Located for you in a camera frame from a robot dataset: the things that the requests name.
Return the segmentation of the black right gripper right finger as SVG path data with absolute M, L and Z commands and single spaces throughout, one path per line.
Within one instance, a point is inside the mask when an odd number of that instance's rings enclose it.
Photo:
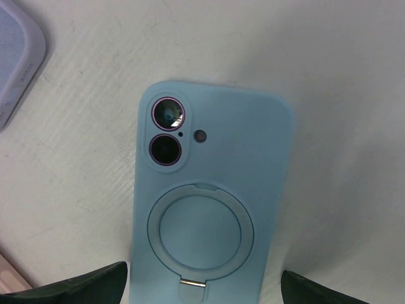
M 362 274 L 354 283 L 366 282 L 371 283 L 370 289 L 357 298 L 284 270 L 280 290 L 284 303 L 404 303 L 404 274 Z

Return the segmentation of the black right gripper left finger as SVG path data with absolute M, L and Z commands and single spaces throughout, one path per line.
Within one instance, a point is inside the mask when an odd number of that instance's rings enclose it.
M 124 261 L 26 291 L 1 295 L 1 303 L 120 303 L 128 277 Z

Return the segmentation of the light blue phone case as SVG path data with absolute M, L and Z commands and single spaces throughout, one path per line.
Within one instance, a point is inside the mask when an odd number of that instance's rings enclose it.
M 168 92 L 205 103 L 201 166 L 156 170 L 147 108 Z M 164 81 L 138 109 L 130 303 L 257 303 L 294 134 L 292 108 L 252 89 Z

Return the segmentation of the lilac phone case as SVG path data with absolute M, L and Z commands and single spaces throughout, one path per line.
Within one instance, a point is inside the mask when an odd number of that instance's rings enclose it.
M 42 29 L 13 1 L 1 1 L 1 129 L 46 55 Z

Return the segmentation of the purple phone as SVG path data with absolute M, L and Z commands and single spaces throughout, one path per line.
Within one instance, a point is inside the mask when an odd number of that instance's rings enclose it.
M 209 141 L 196 140 L 200 130 L 208 133 L 205 106 L 199 96 L 164 92 L 152 97 L 145 144 L 146 156 L 156 170 L 174 172 L 207 162 Z

